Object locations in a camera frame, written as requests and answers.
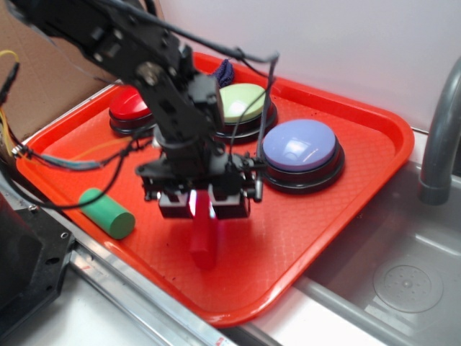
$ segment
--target green foam block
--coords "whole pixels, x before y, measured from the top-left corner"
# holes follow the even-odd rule
[[[100,193],[99,189],[88,189],[81,195],[79,202],[85,203]],[[125,238],[135,228],[135,216],[108,195],[102,196],[81,210],[114,239]]]

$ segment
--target cardboard box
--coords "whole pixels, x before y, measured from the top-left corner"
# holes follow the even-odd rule
[[[158,15],[163,17],[155,1]],[[90,76],[113,80],[108,73],[86,61],[79,50],[61,39],[53,39],[59,49],[20,23],[0,1],[0,50],[10,49],[21,62],[4,111],[19,139],[39,129],[99,91],[106,84]],[[0,82],[9,73],[14,58],[0,58]]]

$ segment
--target blue button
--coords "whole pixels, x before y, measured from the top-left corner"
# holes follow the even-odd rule
[[[325,164],[334,154],[336,136],[317,120],[292,120],[276,126],[266,135],[266,160],[286,172],[304,172]]]

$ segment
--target red tray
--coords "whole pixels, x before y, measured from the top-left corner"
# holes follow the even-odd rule
[[[219,60],[197,54],[197,67],[211,72]],[[236,82],[264,86],[265,80],[236,67]],[[29,143],[34,150],[72,158],[116,139],[109,127],[108,105],[114,87],[46,128]],[[286,195],[264,188],[264,200],[252,204],[249,219],[218,221],[216,266],[201,270],[189,254],[192,222],[166,220],[156,203],[143,199],[135,167],[158,157],[150,148],[131,154],[109,195],[136,217],[135,230],[117,241],[79,210],[67,215],[83,230],[149,280],[216,327],[244,323],[273,304],[372,196],[408,159],[413,133],[393,113],[327,92],[278,79],[272,101],[279,122],[309,118],[324,122],[346,154],[338,182],[312,195]],[[110,146],[87,158],[102,159],[124,146]],[[236,147],[254,153],[255,143]],[[70,173],[18,160],[18,169],[54,203],[75,203],[90,187],[103,188],[115,164],[101,171]]]

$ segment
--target sink basin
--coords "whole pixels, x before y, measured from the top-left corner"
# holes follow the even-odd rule
[[[434,207],[416,197],[418,175],[408,162],[295,286],[322,288],[336,313],[378,339],[461,345],[461,179]]]

